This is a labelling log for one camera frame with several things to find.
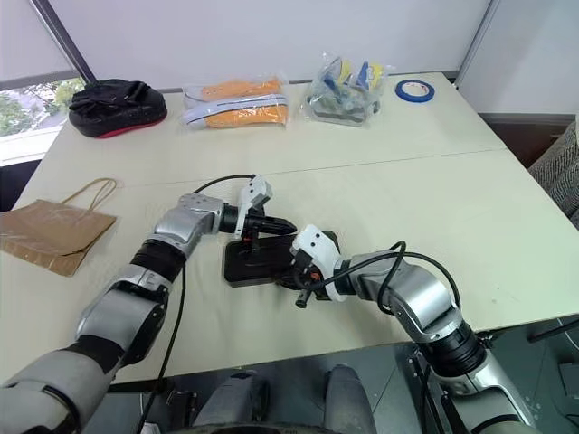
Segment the blue tape roll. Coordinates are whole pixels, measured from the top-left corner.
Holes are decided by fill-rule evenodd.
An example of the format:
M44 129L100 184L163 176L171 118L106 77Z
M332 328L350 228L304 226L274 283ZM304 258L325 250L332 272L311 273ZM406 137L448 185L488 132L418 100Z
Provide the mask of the blue tape roll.
M406 93L404 92L403 86L404 84L419 84L421 86L423 86L424 88L426 88L428 90L428 92L426 93L426 95L422 95L420 97L417 97L415 95L411 95L410 93ZM430 101L432 99L432 97L434 97L434 87L431 86L430 84L424 82L424 81L420 81L420 80L402 80L398 83L398 85L396 85L396 95L398 95L400 98L402 98L405 101L409 101L409 102L426 102L426 101Z

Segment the window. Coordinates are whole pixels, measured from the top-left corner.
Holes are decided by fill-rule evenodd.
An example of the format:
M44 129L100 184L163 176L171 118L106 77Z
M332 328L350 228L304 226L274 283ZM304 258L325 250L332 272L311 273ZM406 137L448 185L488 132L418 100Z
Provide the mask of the window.
M0 165L42 159L83 87L76 78L0 92Z

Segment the red trim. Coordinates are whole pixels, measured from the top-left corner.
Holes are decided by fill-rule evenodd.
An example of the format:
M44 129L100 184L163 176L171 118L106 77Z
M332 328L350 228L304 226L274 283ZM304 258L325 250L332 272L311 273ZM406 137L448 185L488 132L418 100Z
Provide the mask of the red trim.
M159 122L162 122L165 118L166 118L166 115L164 115L161 119L156 120L155 122L151 122L150 124L133 125L132 127L125 127L125 128L121 128L121 129L115 129L114 131L109 131L108 133L105 133L105 134L103 134L102 136L98 136L98 137L96 137L96 138L109 138L109 137L118 136L119 134L127 133L127 132L129 132L129 131L132 131L133 129L141 129L141 128L146 128L146 127L153 127L154 125L158 124Z

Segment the brown paper bag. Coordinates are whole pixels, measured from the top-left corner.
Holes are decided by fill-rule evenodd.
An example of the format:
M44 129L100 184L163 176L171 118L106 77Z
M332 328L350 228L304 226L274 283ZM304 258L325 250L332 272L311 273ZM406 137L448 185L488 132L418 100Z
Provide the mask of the brown paper bag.
M88 210L66 203L104 182ZM37 200L0 213L0 249L62 276L72 276L90 247L117 220L93 210L116 188L111 178L95 179L61 203Z

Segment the black pouch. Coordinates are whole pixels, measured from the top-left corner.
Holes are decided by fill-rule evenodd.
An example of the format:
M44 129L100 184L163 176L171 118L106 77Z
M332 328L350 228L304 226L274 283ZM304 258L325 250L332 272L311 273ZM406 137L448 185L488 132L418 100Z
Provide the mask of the black pouch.
M75 93L69 120L88 137L106 138L149 127L166 116L161 92L143 81L100 80Z

